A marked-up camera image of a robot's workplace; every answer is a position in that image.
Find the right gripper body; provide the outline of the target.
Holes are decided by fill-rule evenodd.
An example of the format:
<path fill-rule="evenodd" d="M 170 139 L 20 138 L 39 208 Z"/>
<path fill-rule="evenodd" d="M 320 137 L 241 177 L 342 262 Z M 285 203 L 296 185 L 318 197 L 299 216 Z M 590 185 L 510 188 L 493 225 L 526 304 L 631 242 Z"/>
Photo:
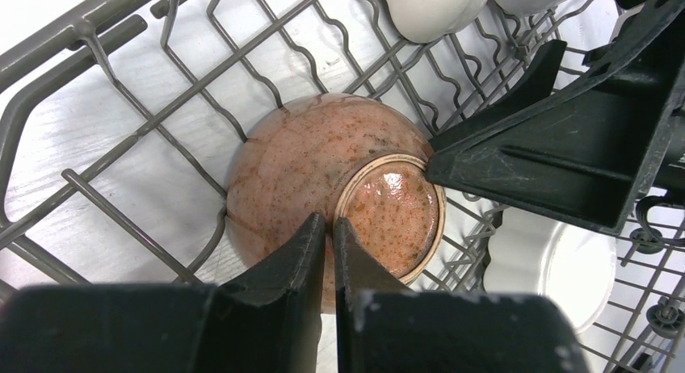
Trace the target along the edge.
<path fill-rule="evenodd" d="M 620 93 L 637 100 L 640 119 L 656 121 L 640 126 L 630 139 L 650 140 L 648 167 L 638 179 L 638 194 L 653 187 L 684 192 L 684 0 L 615 0 L 623 9 L 612 33 L 615 49 L 626 47 L 638 33 L 658 28 L 641 41 L 641 51 L 611 77 Z"/>

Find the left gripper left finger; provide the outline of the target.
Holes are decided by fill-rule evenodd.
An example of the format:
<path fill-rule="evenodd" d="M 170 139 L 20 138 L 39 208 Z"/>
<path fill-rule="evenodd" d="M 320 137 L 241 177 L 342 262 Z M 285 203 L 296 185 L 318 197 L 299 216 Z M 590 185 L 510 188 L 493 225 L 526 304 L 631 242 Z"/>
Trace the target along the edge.
<path fill-rule="evenodd" d="M 1 308 L 4 372 L 313 372 L 326 222 L 235 279 L 33 286 Z"/>

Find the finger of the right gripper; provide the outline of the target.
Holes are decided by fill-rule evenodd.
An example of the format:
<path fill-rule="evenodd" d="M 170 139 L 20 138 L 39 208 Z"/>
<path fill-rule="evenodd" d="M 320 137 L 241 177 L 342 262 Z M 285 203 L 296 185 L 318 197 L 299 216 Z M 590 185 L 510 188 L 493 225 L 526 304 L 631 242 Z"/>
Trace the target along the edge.
<path fill-rule="evenodd" d="M 606 234 L 634 212 L 650 140 L 630 139 L 656 121 L 620 93 L 611 77 L 658 28 L 626 47 L 612 42 L 586 56 L 587 71 L 568 86 L 430 158 L 426 177 L 444 187 Z"/>
<path fill-rule="evenodd" d="M 445 149 L 547 98 L 552 93 L 566 47 L 563 40 L 550 40 L 542 45 L 511 90 L 497 102 L 433 137 L 430 140 L 433 150 Z"/>

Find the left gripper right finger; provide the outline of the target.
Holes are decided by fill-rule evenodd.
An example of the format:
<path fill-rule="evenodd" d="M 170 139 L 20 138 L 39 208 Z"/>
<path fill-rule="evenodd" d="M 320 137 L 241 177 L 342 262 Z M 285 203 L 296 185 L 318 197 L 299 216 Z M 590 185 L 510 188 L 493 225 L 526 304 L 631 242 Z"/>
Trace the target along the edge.
<path fill-rule="evenodd" d="M 586 372 L 561 310 L 539 295 L 417 292 L 360 244 L 333 235 L 341 372 Z"/>

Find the white fluted bowl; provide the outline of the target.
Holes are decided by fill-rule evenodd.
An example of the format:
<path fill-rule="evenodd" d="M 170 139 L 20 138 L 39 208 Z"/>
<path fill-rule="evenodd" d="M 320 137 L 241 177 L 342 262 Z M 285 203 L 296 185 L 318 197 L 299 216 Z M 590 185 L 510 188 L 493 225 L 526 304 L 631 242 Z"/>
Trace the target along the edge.
<path fill-rule="evenodd" d="M 489 293 L 549 298 L 576 333 L 607 306 L 616 276 L 614 237 L 509 207 L 487 250 L 483 287 Z"/>

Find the small white cup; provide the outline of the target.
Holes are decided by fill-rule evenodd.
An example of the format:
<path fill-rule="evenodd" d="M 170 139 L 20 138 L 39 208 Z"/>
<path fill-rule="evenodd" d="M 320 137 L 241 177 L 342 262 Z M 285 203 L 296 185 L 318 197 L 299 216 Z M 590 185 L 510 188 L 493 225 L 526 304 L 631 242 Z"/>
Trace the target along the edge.
<path fill-rule="evenodd" d="M 397 31 L 408 41 L 427 44 L 472 23 L 488 0 L 385 0 Z"/>

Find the brown floral mug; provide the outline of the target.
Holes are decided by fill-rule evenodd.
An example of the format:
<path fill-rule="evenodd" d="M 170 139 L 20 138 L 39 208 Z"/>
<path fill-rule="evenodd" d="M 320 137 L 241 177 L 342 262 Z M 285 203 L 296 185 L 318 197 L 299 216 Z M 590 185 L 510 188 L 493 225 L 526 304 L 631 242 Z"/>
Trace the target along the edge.
<path fill-rule="evenodd" d="M 275 109 L 229 170 L 229 239 L 250 267 L 312 213 L 348 219 L 363 248 L 412 283 L 441 241 L 446 197 L 425 179 L 427 138 L 401 112 L 352 94 L 320 94 Z"/>

